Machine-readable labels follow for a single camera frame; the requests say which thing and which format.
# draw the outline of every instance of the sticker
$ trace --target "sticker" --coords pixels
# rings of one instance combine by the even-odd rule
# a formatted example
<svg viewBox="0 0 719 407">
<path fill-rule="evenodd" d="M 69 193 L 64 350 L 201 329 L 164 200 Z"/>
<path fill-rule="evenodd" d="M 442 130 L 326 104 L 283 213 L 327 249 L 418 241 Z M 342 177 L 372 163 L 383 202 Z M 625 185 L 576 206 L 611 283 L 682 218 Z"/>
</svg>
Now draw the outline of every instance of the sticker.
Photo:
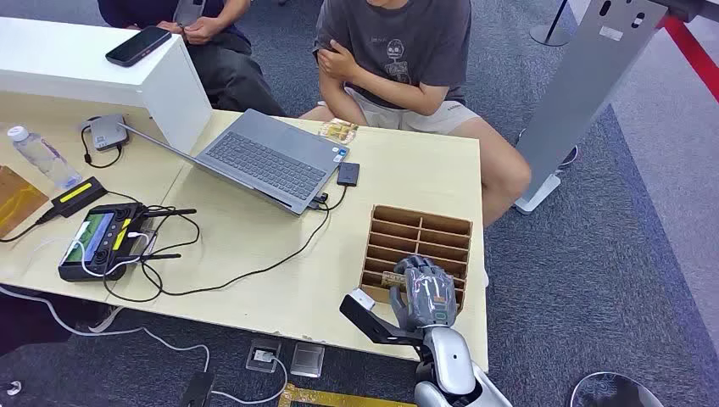
<svg viewBox="0 0 719 407">
<path fill-rule="evenodd" d="M 120 244 L 122 243 L 122 239 L 125 238 L 125 232 L 127 231 L 127 226 L 130 225 L 130 219 L 125 219 L 125 222 L 122 224 L 122 230 L 120 230 L 120 233 L 117 234 L 117 239 L 114 241 L 113 250 L 117 250 L 120 248 Z"/>
<path fill-rule="evenodd" d="M 621 40 L 621 36 L 624 35 L 623 32 L 621 32 L 619 30 L 615 30 L 610 27 L 607 27 L 606 25 L 602 25 L 602 28 L 599 30 L 599 34 L 601 36 L 606 36 L 607 38 L 611 38 L 614 41 Z"/>
<path fill-rule="evenodd" d="M 90 189 L 90 187 L 92 187 L 92 184 L 90 182 L 88 182 L 87 184 L 83 185 L 82 187 L 79 187 L 79 188 L 75 189 L 73 192 L 70 192 L 67 195 L 65 195 L 64 197 L 62 197 L 60 199 L 60 202 L 64 204 L 67 201 L 71 200 L 72 198 L 80 195 L 84 191 Z"/>
<path fill-rule="evenodd" d="M 391 271 L 382 272 L 382 286 L 391 287 L 398 286 L 402 287 L 405 284 L 404 275 L 392 273 Z"/>
</svg>

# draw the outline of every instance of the robotic arm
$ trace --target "robotic arm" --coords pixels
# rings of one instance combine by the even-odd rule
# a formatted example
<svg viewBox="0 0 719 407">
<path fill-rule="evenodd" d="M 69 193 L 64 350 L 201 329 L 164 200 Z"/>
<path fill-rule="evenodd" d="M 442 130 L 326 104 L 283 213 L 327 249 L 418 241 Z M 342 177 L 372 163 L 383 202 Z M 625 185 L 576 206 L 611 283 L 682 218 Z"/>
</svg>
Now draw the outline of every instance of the robotic arm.
<svg viewBox="0 0 719 407">
<path fill-rule="evenodd" d="M 375 301 L 359 288 L 344 297 L 340 312 L 374 343 L 417 350 L 415 403 L 419 407 L 511 407 L 471 360 L 464 337 L 451 327 L 457 315 L 452 277 L 416 255 L 397 263 L 394 272 L 404 275 L 407 292 L 407 305 L 399 287 L 391 287 L 389 293 L 399 327 L 374 315 Z"/>
</svg>

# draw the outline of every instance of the bottle cap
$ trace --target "bottle cap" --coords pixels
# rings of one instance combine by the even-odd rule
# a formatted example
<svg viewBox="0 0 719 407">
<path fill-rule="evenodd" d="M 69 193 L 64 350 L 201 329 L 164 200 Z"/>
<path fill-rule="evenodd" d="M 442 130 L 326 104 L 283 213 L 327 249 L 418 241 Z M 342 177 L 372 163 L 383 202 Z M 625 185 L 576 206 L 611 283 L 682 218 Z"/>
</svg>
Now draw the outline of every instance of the bottle cap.
<svg viewBox="0 0 719 407">
<path fill-rule="evenodd" d="M 22 142 L 25 140 L 30 133 L 27 132 L 22 125 L 17 125 L 8 130 L 8 137 L 12 138 L 14 142 Z"/>
</svg>

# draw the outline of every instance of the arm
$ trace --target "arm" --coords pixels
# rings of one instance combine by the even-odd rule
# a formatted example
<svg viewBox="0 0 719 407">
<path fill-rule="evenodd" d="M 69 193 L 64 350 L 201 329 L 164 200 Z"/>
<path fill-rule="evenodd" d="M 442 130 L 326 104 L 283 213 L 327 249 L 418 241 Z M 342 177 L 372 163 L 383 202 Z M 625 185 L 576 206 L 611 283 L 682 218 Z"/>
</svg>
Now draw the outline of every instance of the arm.
<svg viewBox="0 0 719 407">
<path fill-rule="evenodd" d="M 320 68 L 320 95 L 336 117 L 356 125 L 367 125 L 365 115 L 343 87 L 343 82 L 331 78 Z"/>
<path fill-rule="evenodd" d="M 227 28 L 230 24 L 235 24 L 235 21 L 239 20 L 243 14 L 247 13 L 251 0 L 225 0 L 225 7 L 217 16 L 222 24 L 222 30 Z"/>
<path fill-rule="evenodd" d="M 343 78 L 345 81 L 372 92 L 378 97 L 405 109 L 425 116 L 434 114 L 447 96 L 448 86 L 419 86 L 390 81 L 363 69 L 354 61 L 350 51 L 332 40 L 336 53 L 322 49 L 318 59 L 320 66 L 329 75 Z"/>
<path fill-rule="evenodd" d="M 390 81 L 359 66 L 357 68 L 348 81 L 390 103 L 425 116 L 431 116 L 439 109 L 449 91 L 447 86 L 429 86 L 424 83 L 412 86 Z"/>
<path fill-rule="evenodd" d="M 248 10 L 250 0 L 225 0 L 225 7 L 217 17 L 200 17 L 185 27 L 187 42 L 201 45 L 209 42 L 213 36 L 234 24 Z"/>
</svg>

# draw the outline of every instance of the black cable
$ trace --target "black cable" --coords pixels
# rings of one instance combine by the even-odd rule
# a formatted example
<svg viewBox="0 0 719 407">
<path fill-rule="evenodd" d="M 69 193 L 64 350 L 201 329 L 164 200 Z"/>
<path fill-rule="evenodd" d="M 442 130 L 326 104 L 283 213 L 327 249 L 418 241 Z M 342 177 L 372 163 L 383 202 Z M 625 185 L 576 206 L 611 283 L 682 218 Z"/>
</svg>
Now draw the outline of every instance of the black cable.
<svg viewBox="0 0 719 407">
<path fill-rule="evenodd" d="M 122 194 L 119 194 L 119 193 L 116 193 L 116 192 L 109 192 L 109 193 L 113 193 L 113 194 L 115 194 L 115 195 L 120 195 L 120 196 L 129 198 L 129 199 L 135 200 L 135 199 L 132 198 L 132 197 L 128 197 L 128 196 L 126 196 L 126 195 L 122 195 Z M 273 265 L 269 265 L 269 266 L 267 266 L 267 267 L 265 267 L 265 268 L 263 268 L 263 269 L 259 269 L 259 270 L 255 270 L 255 271 L 250 271 L 249 273 L 242 274 L 242 275 L 240 275 L 240 276 L 237 276 L 237 277 L 235 277 L 235 278 L 232 278 L 230 281 L 225 282 L 224 284 L 220 284 L 220 285 L 218 285 L 218 286 L 213 286 L 213 287 L 197 288 L 197 289 L 194 289 L 194 290 L 188 290 L 188 291 L 184 291 L 184 292 L 173 293 L 173 292 L 170 292 L 170 291 L 167 291 L 167 290 L 164 289 L 164 283 L 163 283 L 163 281 L 162 281 L 162 277 L 160 276 L 160 274 L 159 274 L 151 265 L 149 265 L 146 260 L 140 260 L 139 263 L 140 263 L 140 266 L 142 267 L 142 273 L 143 273 L 143 274 L 145 275 L 145 277 L 155 286 L 155 288 L 158 289 L 158 291 L 157 291 L 151 298 L 135 299 L 135 298 L 127 298 L 127 297 L 120 296 L 119 294 L 114 293 L 114 292 L 112 291 L 112 289 L 107 285 L 107 279 L 105 278 L 105 277 L 106 277 L 105 275 L 103 275 L 103 285 L 105 286 L 105 289 L 108 291 L 108 293 L 110 293 L 111 295 L 113 295 L 113 296 L 116 297 L 116 298 L 119 298 L 119 299 L 122 299 L 122 300 L 125 300 L 125 301 L 128 301 L 128 302 L 133 302 L 133 303 L 145 303 L 145 302 L 149 302 L 149 301 L 152 301 L 152 300 L 156 299 L 161 293 L 163 293 L 163 294 L 165 294 L 165 295 L 170 295 L 171 297 L 180 297 L 180 296 L 185 296 L 185 295 L 190 295 L 190 294 L 195 294 L 195 293 L 206 293 L 206 292 L 208 292 L 208 291 L 221 290 L 222 288 L 225 288 L 225 287 L 227 287 L 227 286 L 230 286 L 231 284 L 233 284 L 233 283 L 235 283 L 235 282 L 238 282 L 239 280 L 242 280 L 243 278 L 250 277 L 250 276 L 254 276 L 254 275 L 257 275 L 257 274 L 261 274 L 261 273 L 265 273 L 265 272 L 270 271 L 270 270 L 274 270 L 275 268 L 279 267 L 280 265 L 283 265 L 284 263 L 288 262 L 290 259 L 293 259 L 293 258 L 296 257 L 297 255 L 299 255 L 300 253 L 302 253 L 302 252 L 309 246 L 309 244 L 312 242 L 312 239 L 315 237 L 315 235 L 317 234 L 317 232 L 319 232 L 319 231 L 322 229 L 322 227 L 327 223 L 327 220 L 329 220 L 330 212 L 331 212 L 332 210 L 334 210 L 335 208 L 337 208 L 337 207 L 342 203 L 342 201 L 344 200 L 344 197 L 345 197 L 346 193 L 347 193 L 347 186 L 344 187 L 344 189 L 343 189 L 343 191 L 342 191 L 342 196 L 340 197 L 340 199 L 337 201 L 337 203 L 335 203 L 335 204 L 332 205 L 332 206 L 328 206 L 326 203 L 320 203 L 320 207 L 319 207 L 318 210 L 324 211 L 324 212 L 325 212 L 325 217 L 322 219 L 322 222 L 312 231 L 312 233 L 311 233 L 311 234 L 309 235 L 309 237 L 307 238 L 307 241 L 305 241 L 304 245 L 302 245 L 302 247 L 299 248 L 297 251 L 295 251 L 295 252 L 292 253 L 292 254 L 289 254 L 287 257 L 285 257 L 284 259 L 282 259 L 282 260 L 280 260 L 280 261 L 277 261 L 277 262 L 276 262 L 275 264 L 273 264 Z M 161 206 L 161 205 L 151 205 L 151 206 L 148 206 L 148 207 L 146 208 L 147 211 L 153 211 L 153 210 L 173 210 L 173 209 L 174 209 L 174 207 L 165 207 L 165 206 Z M 199 241 L 199 238 L 200 238 L 200 227 L 199 227 L 199 225 L 197 224 L 197 222 L 195 222 L 194 220 L 191 220 L 191 219 L 187 218 L 185 215 L 179 215 L 179 216 L 180 216 L 181 218 L 187 220 L 188 222 L 190 222 L 193 226 L 195 226 L 195 229 L 196 229 L 195 238 L 193 238 L 193 240 L 191 240 L 191 241 L 187 241 L 187 242 L 184 242 L 184 243 L 177 243 L 177 244 L 173 244 L 173 245 L 170 245 L 170 246 L 167 246 L 167 247 L 164 247 L 164 248 L 160 248 L 160 249 L 155 250 L 155 251 L 153 251 L 152 253 L 148 254 L 148 256 L 153 256 L 153 255 L 155 255 L 155 254 L 164 252 L 164 251 L 166 251 L 166 250 L 170 250 L 170 249 L 172 249 L 172 248 L 179 248 L 179 247 L 183 247 L 183 246 L 188 246 L 188 245 L 194 244 L 194 243 L 196 243 L 197 241 Z M 155 238 L 156 238 L 156 236 L 158 236 L 160 228 L 161 228 L 162 225 L 167 221 L 168 218 L 169 218 L 169 216 L 165 216 L 165 217 L 160 221 L 158 227 L 155 229 Z M 140 255 L 143 255 L 143 254 L 145 253 L 145 251 L 147 251 L 147 249 L 148 249 L 150 243 L 151 243 L 151 242 L 148 242 L 148 244 L 145 246 L 145 249 L 142 250 L 142 252 L 140 253 Z M 150 270 L 155 274 L 155 277 L 157 277 L 157 279 L 158 279 L 157 281 L 153 280 L 153 278 L 148 274 L 148 270 L 147 270 L 147 269 L 150 269 Z"/>
<path fill-rule="evenodd" d="M 325 210 L 325 211 L 329 212 L 329 211 L 335 209 L 337 206 L 339 206 L 342 203 L 342 201 L 344 200 L 344 195 L 346 193 L 347 193 L 347 186 L 345 185 L 344 189 L 342 190 L 342 196 L 339 197 L 339 200 L 337 201 L 337 203 L 335 203 L 334 205 L 332 205 L 330 207 L 327 207 L 327 204 L 325 203 L 325 208 L 322 208 L 320 206 L 319 208 L 317 208 L 317 210 Z"/>
<path fill-rule="evenodd" d="M 82 130 L 80 130 L 80 139 L 82 140 L 82 146 L 85 147 L 85 156 L 84 157 L 85 157 L 85 162 L 87 163 L 87 165 L 90 165 L 92 168 L 98 168 L 101 170 L 103 168 L 108 168 L 110 165 L 118 162 L 120 160 L 120 157 L 122 157 L 122 144 L 117 145 L 117 157 L 115 157 L 115 159 L 112 160 L 109 164 L 95 165 L 92 163 L 92 157 L 90 156 L 90 149 L 87 148 L 87 142 L 85 141 L 85 131 L 87 131 L 87 129 L 89 129 L 89 128 L 90 128 L 90 125 L 86 125 L 85 127 L 82 128 Z"/>
<path fill-rule="evenodd" d="M 113 194 L 113 195 L 117 195 L 118 197 L 128 198 L 128 199 L 130 199 L 131 201 L 134 201 L 136 204 L 141 204 L 140 201 L 138 201 L 137 199 L 134 199 L 134 198 L 131 197 L 130 195 L 125 195 L 124 193 L 119 193 L 119 192 L 110 191 L 109 189 L 106 189 L 105 192 L 111 193 L 111 194 Z"/>
<path fill-rule="evenodd" d="M 228 282 L 226 282 L 226 283 L 224 283 L 224 284 L 220 284 L 219 286 L 206 287 L 206 288 L 197 288 L 197 289 L 194 289 L 194 290 L 189 290 L 189 291 L 185 291 L 185 292 L 181 292 L 181 293 L 172 293 L 172 292 L 168 292 L 168 291 L 162 289 L 162 293 L 163 293 L 163 294 L 166 294 L 166 295 L 173 296 L 173 297 L 180 297 L 180 296 L 183 296 L 183 295 L 189 295 L 189 294 L 195 294 L 195 293 L 205 293 L 205 292 L 207 292 L 207 291 L 214 291 L 214 290 L 221 290 L 222 288 L 225 288 L 225 287 L 231 285 L 232 283 L 235 283 L 235 282 L 237 282 L 237 281 L 239 281 L 239 280 L 242 280 L 242 279 L 245 278 L 245 277 L 249 277 L 249 276 L 254 276 L 254 275 L 257 275 L 257 274 L 265 273 L 265 272 L 267 272 L 267 271 L 273 270 L 273 269 L 275 269 L 276 267 L 278 267 L 278 266 L 280 266 L 280 265 L 286 263 L 286 262 L 289 261 L 290 259 L 292 259 L 292 258 L 294 258 L 295 256 L 297 256 L 298 254 L 302 253 L 302 252 L 309 246 L 309 243 L 312 242 L 312 239 L 313 239 L 313 237 L 315 237 L 315 235 L 317 234 L 317 232 L 320 231 L 320 229 L 322 229 L 322 227 L 325 225 L 325 223 L 327 223 L 327 219 L 329 219 L 329 217 L 330 217 L 330 211 L 331 211 L 331 209 L 327 207 L 327 204 L 326 204 L 326 203 L 322 203 L 322 204 L 325 205 L 325 208 L 323 209 L 323 210 L 325 211 L 325 217 L 322 219 L 322 222 L 312 231 L 312 233 L 311 233 L 311 234 L 309 235 L 309 237 L 307 238 L 307 241 L 304 243 L 304 245 L 303 245 L 301 248 L 299 248 L 296 252 L 294 252 L 294 253 L 288 255 L 288 256 L 285 257 L 284 259 L 282 259 L 282 260 L 276 262 L 276 263 L 273 264 L 273 265 L 267 266 L 267 267 L 265 267 L 264 269 L 259 269 L 259 270 L 255 270 L 255 271 L 250 271 L 249 273 L 245 273 L 245 274 L 242 274 L 242 275 L 240 275 L 240 276 L 237 276 L 237 277 L 231 279 L 230 281 L 228 281 Z M 160 287 L 158 286 L 158 284 L 156 284 L 156 283 L 155 283 L 154 281 L 152 281 L 152 280 L 150 280 L 150 281 L 156 286 L 157 289 L 160 289 Z"/>
<path fill-rule="evenodd" d="M 12 242 L 14 242 L 14 241 L 20 239 L 20 238 L 23 237 L 24 235 L 26 235 L 29 231 L 31 231 L 31 230 L 32 230 L 35 226 L 37 226 L 37 225 L 38 225 L 38 224 L 37 224 L 37 222 L 36 222 L 36 223 L 33 223 L 33 224 L 30 225 L 30 226 L 27 226 L 27 229 L 23 230 L 23 231 L 22 231 L 18 236 L 16 236 L 16 237 L 11 237 L 10 239 L 0 239 L 0 243 L 12 243 Z"/>
<path fill-rule="evenodd" d="M 147 212 L 153 212 L 153 211 L 156 211 L 156 210 L 175 210 L 175 207 L 174 207 L 174 206 L 151 205 L 151 206 L 146 207 L 146 211 L 145 211 L 145 212 L 142 212 L 142 214 L 147 213 Z M 184 242 L 184 243 L 177 243 L 177 244 L 173 244 L 173 245 L 170 245 L 170 246 L 167 246 L 167 247 L 164 247 L 164 248 L 160 248 L 160 249 L 158 249 L 158 250 L 155 250 L 155 251 L 153 251 L 152 253 L 147 254 L 148 257 L 149 257 L 149 256 L 153 256 L 153 255 L 155 255 L 155 254 L 157 254 L 157 253 L 160 253 L 160 252 L 164 252 L 164 251 L 170 250 L 171 248 L 179 248 L 179 247 L 182 247 L 182 246 L 188 246 L 188 245 L 190 245 L 190 244 L 196 243 L 196 242 L 199 240 L 199 237 L 200 237 L 200 226 L 197 224 L 197 222 L 195 222 L 194 220 L 192 220 L 192 219 L 190 219 L 190 218 L 187 218 L 185 215 L 178 215 L 178 216 L 180 216 L 180 217 L 181 217 L 182 219 L 184 219 L 184 220 L 187 220 L 188 222 L 192 223 L 192 224 L 195 226 L 195 228 L 197 229 L 197 234 L 196 234 L 195 238 L 193 238 L 193 240 L 190 240 L 190 241 L 187 241 L 187 242 Z M 155 228 L 153 239 L 155 239 L 155 238 L 158 236 L 160 228 L 162 228 L 162 225 L 163 225 L 170 217 L 171 217 L 171 215 L 167 215 L 167 216 L 165 216 L 165 217 L 159 222 L 157 228 Z M 145 248 L 142 249 L 141 253 L 140 253 L 138 256 L 143 256 L 143 255 L 145 255 L 145 252 L 148 251 L 148 248 L 149 248 L 150 245 L 152 244 L 153 239 L 150 239 L 150 241 L 145 245 Z M 145 277 L 158 289 L 158 291 L 157 291 L 152 297 L 150 297 L 150 298 L 143 298 L 143 299 L 136 299 L 136 298 L 127 298 L 127 297 L 121 296 L 121 295 L 119 295 L 118 293 L 115 293 L 115 292 L 112 290 L 112 288 L 110 288 L 110 287 L 108 286 L 107 276 L 106 276 L 106 275 L 103 275 L 103 286 L 105 287 L 105 290 L 107 290 L 107 292 L 108 292 L 110 295 L 112 295 L 113 297 L 122 299 L 122 300 L 124 300 L 124 301 L 131 302 L 131 303 L 147 303 L 147 302 L 153 301 L 154 299 L 156 299 L 157 297 L 159 297 L 159 295 L 160 295 L 161 293 L 164 293 L 164 289 L 163 289 L 164 283 L 163 283 L 163 281 L 162 281 L 162 277 L 160 276 L 160 274 L 159 274 L 152 266 L 150 266 L 150 265 L 147 264 L 147 260 L 146 260 L 146 259 L 140 260 L 139 263 L 140 263 L 140 266 L 142 267 L 142 273 L 143 273 L 143 274 L 145 275 Z M 147 269 L 150 269 L 150 270 L 155 274 L 155 277 L 157 278 L 158 282 L 156 282 L 155 280 L 153 280 L 153 278 L 148 274 Z"/>
<path fill-rule="evenodd" d="M 20 239 L 24 235 L 26 235 L 28 232 L 30 232 L 32 229 L 34 229 L 36 226 L 42 225 L 43 223 L 51 220 L 52 218 L 54 218 L 57 215 L 58 215 L 58 213 L 55 212 L 55 207 L 52 207 L 52 208 L 48 209 L 47 212 L 42 214 L 42 216 L 40 216 L 40 218 L 38 218 L 35 221 L 35 223 L 33 223 L 30 226 L 27 226 L 27 229 L 23 230 L 18 236 L 11 237 L 10 239 L 0 239 L 0 243 L 12 243 L 12 242 Z"/>
</svg>

